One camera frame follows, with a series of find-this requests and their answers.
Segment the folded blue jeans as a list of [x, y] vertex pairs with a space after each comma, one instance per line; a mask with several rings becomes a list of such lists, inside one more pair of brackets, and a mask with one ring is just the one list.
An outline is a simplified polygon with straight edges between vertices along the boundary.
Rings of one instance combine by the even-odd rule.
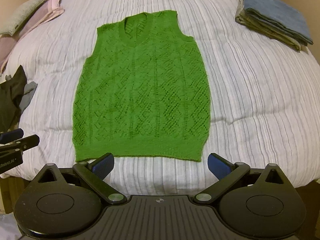
[[307, 22], [297, 9], [281, 0], [243, 0], [244, 12], [260, 24], [284, 34], [300, 44], [312, 45]]

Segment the mauve pillow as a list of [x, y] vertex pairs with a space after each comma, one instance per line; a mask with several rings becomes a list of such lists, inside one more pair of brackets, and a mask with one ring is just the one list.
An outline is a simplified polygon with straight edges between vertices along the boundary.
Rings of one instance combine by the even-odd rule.
[[13, 36], [1, 35], [1, 73], [5, 71], [10, 54], [19, 40], [38, 26], [59, 17], [64, 12], [61, 0], [46, 0]]

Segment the green knitted vest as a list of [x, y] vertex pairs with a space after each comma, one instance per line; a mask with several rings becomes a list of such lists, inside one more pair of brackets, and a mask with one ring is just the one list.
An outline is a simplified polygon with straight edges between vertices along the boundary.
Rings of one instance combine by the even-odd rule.
[[97, 29], [73, 105], [77, 161], [107, 152], [200, 161], [209, 124], [204, 62], [176, 11], [142, 12]]

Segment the wooden bed frame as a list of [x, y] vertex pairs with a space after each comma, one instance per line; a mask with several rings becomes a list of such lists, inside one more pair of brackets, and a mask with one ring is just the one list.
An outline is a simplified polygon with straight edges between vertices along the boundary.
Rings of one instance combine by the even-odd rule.
[[29, 183], [30, 181], [18, 177], [1, 178], [1, 214], [8, 214], [13, 211], [16, 201]]

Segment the grey checked cushion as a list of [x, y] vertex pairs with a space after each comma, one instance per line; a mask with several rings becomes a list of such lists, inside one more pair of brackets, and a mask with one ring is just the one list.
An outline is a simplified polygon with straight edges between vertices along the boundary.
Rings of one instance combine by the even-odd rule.
[[1, 26], [1, 35], [13, 36], [45, 1], [29, 0], [20, 5]]

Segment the black garment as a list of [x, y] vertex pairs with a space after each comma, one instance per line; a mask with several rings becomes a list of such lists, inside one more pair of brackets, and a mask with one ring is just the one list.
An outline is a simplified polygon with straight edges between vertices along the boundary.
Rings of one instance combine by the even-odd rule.
[[1, 83], [1, 132], [7, 132], [20, 120], [20, 103], [26, 84], [27, 77], [21, 65], [10, 80]]

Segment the grey garment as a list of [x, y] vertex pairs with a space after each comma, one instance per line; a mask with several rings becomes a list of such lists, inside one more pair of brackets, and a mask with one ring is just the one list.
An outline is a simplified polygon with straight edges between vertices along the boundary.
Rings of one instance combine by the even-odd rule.
[[11, 79], [1, 83], [1, 113], [23, 113], [29, 106], [37, 89], [37, 83], [27, 83], [24, 72], [16, 73]]

